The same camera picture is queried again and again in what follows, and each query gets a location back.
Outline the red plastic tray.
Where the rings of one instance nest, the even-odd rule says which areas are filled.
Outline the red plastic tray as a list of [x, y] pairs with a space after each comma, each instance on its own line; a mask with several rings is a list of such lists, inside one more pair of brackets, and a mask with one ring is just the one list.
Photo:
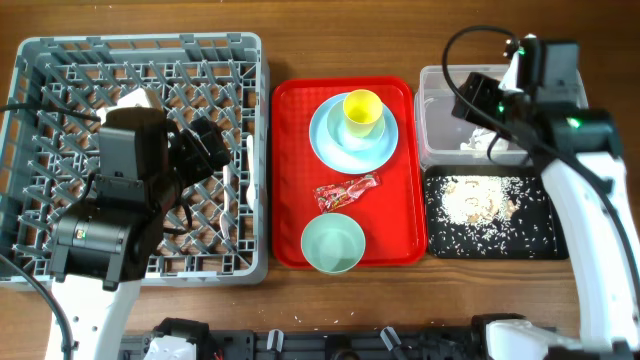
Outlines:
[[302, 253], [301, 236], [321, 213], [314, 190], [350, 178], [315, 155], [309, 139], [312, 116], [326, 100], [356, 89], [375, 92], [399, 127], [394, 154], [376, 171], [380, 186], [341, 210], [365, 233], [366, 249], [359, 264], [407, 266], [426, 252], [425, 205], [408, 84], [395, 76], [294, 79], [283, 82], [272, 94], [270, 192], [272, 249], [292, 269], [310, 266]]

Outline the yellow plastic cup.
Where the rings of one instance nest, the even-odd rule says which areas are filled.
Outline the yellow plastic cup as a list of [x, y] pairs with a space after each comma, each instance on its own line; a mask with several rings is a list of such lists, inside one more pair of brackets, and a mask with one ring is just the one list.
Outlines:
[[373, 91], [357, 89], [347, 94], [343, 101], [346, 129], [352, 136], [368, 136], [383, 116], [383, 103]]

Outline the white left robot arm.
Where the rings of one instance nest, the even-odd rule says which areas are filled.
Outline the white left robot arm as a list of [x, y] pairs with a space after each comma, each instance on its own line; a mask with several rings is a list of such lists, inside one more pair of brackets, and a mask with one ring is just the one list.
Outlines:
[[80, 198], [52, 226], [53, 323], [70, 359], [117, 356], [150, 256], [167, 234], [166, 215], [188, 207], [184, 190], [231, 161], [220, 127], [201, 117], [180, 127], [155, 108], [107, 113], [99, 166]]

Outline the light blue bowl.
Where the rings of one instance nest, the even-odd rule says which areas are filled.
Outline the light blue bowl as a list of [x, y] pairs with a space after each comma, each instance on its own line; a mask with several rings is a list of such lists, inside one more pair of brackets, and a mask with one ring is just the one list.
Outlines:
[[385, 132], [384, 116], [381, 116], [368, 135], [356, 137], [346, 127], [343, 100], [339, 100], [327, 115], [327, 130], [330, 138], [344, 151], [364, 151], [375, 146]]

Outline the light blue plate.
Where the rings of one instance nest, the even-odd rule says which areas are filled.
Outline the light blue plate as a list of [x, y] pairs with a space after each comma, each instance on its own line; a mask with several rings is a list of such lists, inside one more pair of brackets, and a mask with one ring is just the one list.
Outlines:
[[346, 96], [346, 93], [335, 95], [316, 109], [309, 125], [309, 142], [315, 155], [329, 168], [344, 174], [369, 173], [383, 166], [393, 156], [399, 141], [398, 125], [391, 110], [384, 105], [385, 132], [380, 141], [364, 151], [344, 151], [329, 136], [327, 115]]

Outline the grey dishwasher rack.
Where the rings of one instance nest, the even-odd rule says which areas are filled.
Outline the grey dishwasher rack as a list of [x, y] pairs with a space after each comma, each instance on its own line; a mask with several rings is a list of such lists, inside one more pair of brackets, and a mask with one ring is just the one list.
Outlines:
[[[18, 48], [1, 120], [1, 283], [23, 290], [21, 266], [50, 284], [52, 226], [99, 166], [99, 110], [138, 90], [153, 92], [180, 127], [206, 117], [231, 154], [228, 239], [220, 230], [223, 172], [184, 190], [149, 260], [148, 286], [253, 285], [268, 271], [269, 67], [248, 32], [39, 37]], [[246, 139], [254, 137], [256, 201]]]

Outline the clear plastic bin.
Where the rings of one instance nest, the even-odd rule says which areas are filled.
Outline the clear plastic bin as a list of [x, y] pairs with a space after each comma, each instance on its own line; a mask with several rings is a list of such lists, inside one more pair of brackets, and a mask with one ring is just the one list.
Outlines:
[[525, 159], [526, 152], [512, 143], [506, 151], [461, 150], [460, 144], [466, 142], [478, 126], [453, 117], [454, 102], [455, 95], [444, 79], [442, 67], [424, 67], [414, 100], [422, 169], [434, 165], [515, 166]]

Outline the white plastic spoon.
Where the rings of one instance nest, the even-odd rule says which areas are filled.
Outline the white plastic spoon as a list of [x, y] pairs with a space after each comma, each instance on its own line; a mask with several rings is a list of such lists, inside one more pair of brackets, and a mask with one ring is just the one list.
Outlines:
[[256, 189], [254, 184], [254, 137], [249, 134], [246, 139], [247, 146], [247, 160], [249, 171], [249, 184], [246, 190], [246, 201], [249, 209], [254, 211], [254, 204], [256, 201]]

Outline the green bowl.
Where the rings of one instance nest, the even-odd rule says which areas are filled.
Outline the green bowl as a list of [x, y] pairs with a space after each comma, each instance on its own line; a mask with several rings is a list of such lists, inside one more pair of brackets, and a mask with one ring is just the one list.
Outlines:
[[317, 271], [338, 275], [353, 269], [363, 258], [366, 236], [351, 217], [325, 213], [313, 218], [300, 238], [304, 259]]

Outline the white napkin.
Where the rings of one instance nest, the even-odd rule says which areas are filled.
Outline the white napkin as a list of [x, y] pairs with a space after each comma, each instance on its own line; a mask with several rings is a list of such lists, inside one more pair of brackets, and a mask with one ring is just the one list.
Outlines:
[[[483, 127], [476, 127], [466, 142], [460, 144], [461, 150], [487, 150], [494, 140], [496, 133]], [[498, 138], [493, 146], [493, 150], [506, 151], [509, 148], [509, 142], [505, 139]]]

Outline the red candy wrapper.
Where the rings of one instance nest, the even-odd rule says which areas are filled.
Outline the red candy wrapper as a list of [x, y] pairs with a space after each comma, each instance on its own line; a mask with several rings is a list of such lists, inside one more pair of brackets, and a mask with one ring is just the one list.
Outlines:
[[355, 202], [367, 190], [380, 184], [380, 177], [373, 172], [339, 184], [318, 187], [313, 196], [320, 211], [328, 213]]

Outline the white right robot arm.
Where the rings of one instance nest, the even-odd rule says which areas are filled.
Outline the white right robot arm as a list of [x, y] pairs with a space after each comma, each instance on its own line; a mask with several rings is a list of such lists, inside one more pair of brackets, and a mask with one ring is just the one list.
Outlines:
[[508, 34], [501, 80], [472, 73], [454, 86], [453, 115], [523, 149], [564, 233], [580, 306], [577, 338], [515, 315], [473, 322], [487, 359], [635, 359], [639, 355], [639, 238], [611, 114], [578, 103], [579, 47]]

